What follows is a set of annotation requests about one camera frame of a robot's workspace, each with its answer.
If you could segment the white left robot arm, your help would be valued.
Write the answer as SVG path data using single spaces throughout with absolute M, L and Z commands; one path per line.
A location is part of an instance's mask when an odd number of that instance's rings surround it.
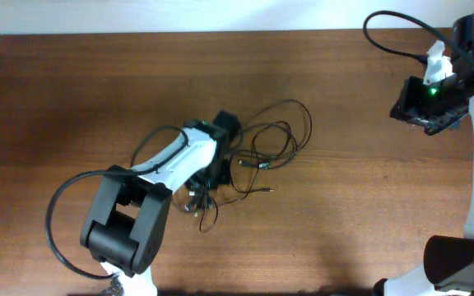
M 104 295 L 155 295 L 150 265 L 163 241 L 173 195 L 193 191 L 189 208 L 212 206 L 209 192 L 230 182 L 225 153 L 240 130 L 226 111 L 192 119 L 150 160 L 106 170 L 81 231 L 81 245 L 111 275 Z

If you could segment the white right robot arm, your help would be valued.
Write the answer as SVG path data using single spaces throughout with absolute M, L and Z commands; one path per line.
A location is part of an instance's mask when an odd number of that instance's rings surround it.
M 435 136 L 470 118 L 473 135 L 471 197 L 462 236 L 434 235 L 427 240 L 420 265 L 375 283 L 373 295 L 474 295 L 474 12 L 457 19 L 451 36 L 401 12 L 381 10 L 368 15 L 410 21 L 436 39 L 425 54 L 411 58 L 425 67 L 423 77 L 404 82 L 390 118 L 422 127 Z

